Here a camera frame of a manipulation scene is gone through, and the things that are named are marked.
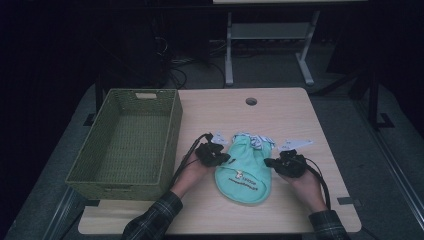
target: table hole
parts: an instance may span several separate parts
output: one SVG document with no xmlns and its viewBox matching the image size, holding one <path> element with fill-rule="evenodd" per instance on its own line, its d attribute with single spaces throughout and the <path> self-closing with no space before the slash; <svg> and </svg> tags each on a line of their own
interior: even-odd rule
<svg viewBox="0 0 424 240">
<path fill-rule="evenodd" d="M 246 98 L 246 104 L 249 106 L 255 106 L 258 103 L 256 98 Z"/>
</svg>

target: hand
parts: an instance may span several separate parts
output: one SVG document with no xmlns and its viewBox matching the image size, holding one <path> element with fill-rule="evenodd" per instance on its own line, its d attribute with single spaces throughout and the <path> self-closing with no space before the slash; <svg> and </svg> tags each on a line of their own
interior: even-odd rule
<svg viewBox="0 0 424 240">
<path fill-rule="evenodd" d="M 312 213 L 328 210 L 322 197 L 321 185 L 318 179 L 309 170 L 306 170 L 299 178 L 289 178 L 283 175 L 280 175 L 280 177 L 291 185 L 297 198 L 305 204 Z"/>
<path fill-rule="evenodd" d="M 180 199 L 207 174 L 215 171 L 215 167 L 206 167 L 193 153 L 187 159 L 186 167 L 181 172 L 171 191 Z"/>
</svg>

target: person's right hand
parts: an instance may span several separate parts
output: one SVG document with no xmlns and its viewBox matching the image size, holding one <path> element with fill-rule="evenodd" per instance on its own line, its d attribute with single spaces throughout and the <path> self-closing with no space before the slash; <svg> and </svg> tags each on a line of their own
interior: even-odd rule
<svg viewBox="0 0 424 240">
<path fill-rule="evenodd" d="M 293 188 L 297 198 L 305 204 L 312 213 L 328 210 L 321 193 L 318 179 L 309 171 L 299 178 L 289 178 L 280 175 Z"/>
</svg>

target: metal stand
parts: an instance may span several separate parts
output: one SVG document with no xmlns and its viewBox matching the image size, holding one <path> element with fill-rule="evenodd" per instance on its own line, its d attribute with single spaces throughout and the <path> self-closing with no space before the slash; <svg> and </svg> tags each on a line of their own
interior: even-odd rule
<svg viewBox="0 0 424 240">
<path fill-rule="evenodd" d="M 320 11 L 315 11 L 310 22 L 306 23 L 233 23 L 231 12 L 228 13 L 227 22 L 227 54 L 225 56 L 225 83 L 227 86 L 234 84 L 233 67 L 231 61 L 232 39 L 304 39 L 305 45 L 302 52 L 296 53 L 305 83 L 308 86 L 314 84 L 306 55 L 311 45 L 315 27 L 318 22 Z"/>
</svg>

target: person's left hand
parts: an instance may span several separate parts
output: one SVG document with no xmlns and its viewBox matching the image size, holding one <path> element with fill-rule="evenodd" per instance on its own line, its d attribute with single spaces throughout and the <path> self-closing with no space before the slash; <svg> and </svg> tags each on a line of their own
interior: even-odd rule
<svg viewBox="0 0 424 240">
<path fill-rule="evenodd" d="M 206 167 L 193 153 L 187 159 L 186 166 L 181 172 L 171 191 L 182 198 L 191 187 L 195 186 L 205 175 L 213 173 L 215 167 Z"/>
</svg>

